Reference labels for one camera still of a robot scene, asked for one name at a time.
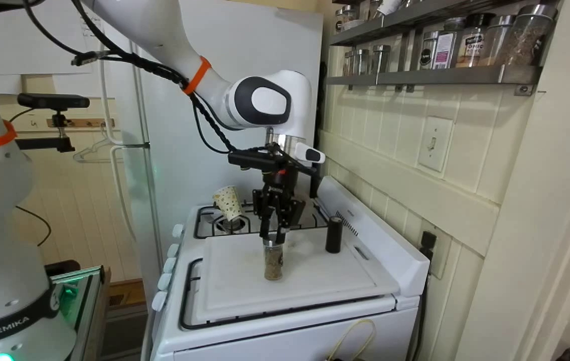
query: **refrigerator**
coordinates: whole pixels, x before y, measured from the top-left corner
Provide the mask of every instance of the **refrigerator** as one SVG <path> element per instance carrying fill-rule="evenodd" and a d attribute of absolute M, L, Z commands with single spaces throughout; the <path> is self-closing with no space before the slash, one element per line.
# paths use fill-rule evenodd
<path fill-rule="evenodd" d="M 294 71 L 311 84 L 316 105 L 323 15 L 228 0 L 181 0 L 185 33 L 226 81 Z M 120 46 L 128 40 L 106 29 Z M 243 199 L 260 187 L 258 170 L 241 170 L 198 138 L 193 106 L 176 84 L 143 71 L 108 65 L 108 94 L 125 145 L 114 152 L 126 218 L 137 242 L 146 301 L 154 295 L 165 252 L 181 241 L 188 211 L 211 205 L 215 191 L 232 185 Z M 202 123 L 204 138 L 223 149 Z M 314 108 L 305 138 L 313 143 Z M 264 145 L 266 131 L 226 133 L 236 149 Z"/>

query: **stove burner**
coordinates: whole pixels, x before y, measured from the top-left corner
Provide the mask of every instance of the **stove burner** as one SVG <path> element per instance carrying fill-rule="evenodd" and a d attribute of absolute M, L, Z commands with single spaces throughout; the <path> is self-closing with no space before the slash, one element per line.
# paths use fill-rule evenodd
<path fill-rule="evenodd" d="M 245 229 L 245 221 L 243 218 L 224 218 L 224 217 L 218 217 L 216 221 L 215 221 L 215 224 L 216 224 L 216 229 L 218 231 L 223 231 L 223 233 L 236 233 L 236 231 L 241 231 L 241 229 Z"/>

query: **shelf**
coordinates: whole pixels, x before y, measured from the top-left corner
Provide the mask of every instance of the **shelf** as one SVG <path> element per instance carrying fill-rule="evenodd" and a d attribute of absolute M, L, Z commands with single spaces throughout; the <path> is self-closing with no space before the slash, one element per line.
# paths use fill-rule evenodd
<path fill-rule="evenodd" d="M 477 10 L 488 10 L 517 2 L 521 0 L 423 0 L 410 8 L 396 10 L 390 15 L 375 18 L 356 29 L 337 33 L 328 45 L 356 46 L 360 42 L 402 34 L 412 29 L 422 29 L 426 25 L 438 25 L 452 15 L 466 15 Z"/>
<path fill-rule="evenodd" d="M 515 94 L 532 94 L 539 79 L 539 67 L 479 67 L 386 73 L 380 77 L 331 77 L 324 84 L 346 86 L 422 86 L 422 84 L 513 84 Z"/>

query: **spice rack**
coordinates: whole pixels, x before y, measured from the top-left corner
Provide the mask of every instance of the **spice rack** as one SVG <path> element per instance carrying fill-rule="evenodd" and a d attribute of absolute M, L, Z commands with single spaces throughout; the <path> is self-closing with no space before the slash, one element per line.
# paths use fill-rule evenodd
<path fill-rule="evenodd" d="M 524 3 L 521 0 L 423 0 L 410 8 L 396 10 L 390 15 L 367 21 L 356 29 L 331 36 L 331 46 L 358 46 L 387 36 L 402 34 L 403 45 L 422 38 L 422 29 L 445 23 L 454 15 L 466 15 L 498 5 Z M 539 81 L 539 67 L 475 67 L 475 68 L 440 68 L 440 71 L 403 71 L 384 74 L 328 77 L 324 84 L 346 86 L 419 86 L 419 84 L 513 84 L 515 94 L 529 96 Z"/>

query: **stovetop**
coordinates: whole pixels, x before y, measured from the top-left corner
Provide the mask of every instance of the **stovetop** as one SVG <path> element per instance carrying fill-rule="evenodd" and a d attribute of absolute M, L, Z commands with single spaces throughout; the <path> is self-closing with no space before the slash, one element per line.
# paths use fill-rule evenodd
<path fill-rule="evenodd" d="M 206 237 L 228 237 L 228 234 L 253 234 L 260 229 L 260 218 L 253 212 L 250 205 L 243 205 L 243 214 L 238 218 L 226 221 L 223 211 L 216 207 L 200 207 L 195 221 L 195 238 Z M 324 226 L 324 214 L 309 205 L 302 211 L 301 223 L 296 229 L 321 229 Z"/>

